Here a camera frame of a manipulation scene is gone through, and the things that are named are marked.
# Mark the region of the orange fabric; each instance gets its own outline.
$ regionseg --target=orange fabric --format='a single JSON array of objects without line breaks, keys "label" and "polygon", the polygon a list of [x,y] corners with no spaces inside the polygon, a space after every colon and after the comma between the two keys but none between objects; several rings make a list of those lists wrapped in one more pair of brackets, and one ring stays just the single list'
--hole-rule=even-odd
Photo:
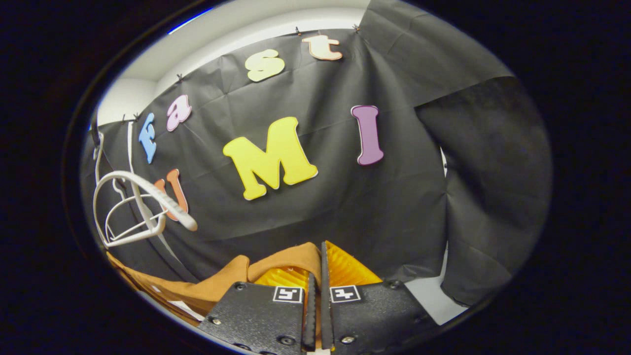
[{"label": "orange fabric", "polygon": [[314,274],[318,286],[321,284],[320,253],[313,243],[287,248],[268,256],[252,265],[250,260],[239,255],[223,269],[197,284],[190,282],[167,281],[135,271],[123,265],[107,253],[110,263],[121,277],[137,290],[144,291],[162,304],[171,313],[197,327],[199,321],[193,316],[172,305],[169,301],[183,301],[191,310],[202,316],[207,315],[235,282],[255,282],[271,268],[299,267]]}]

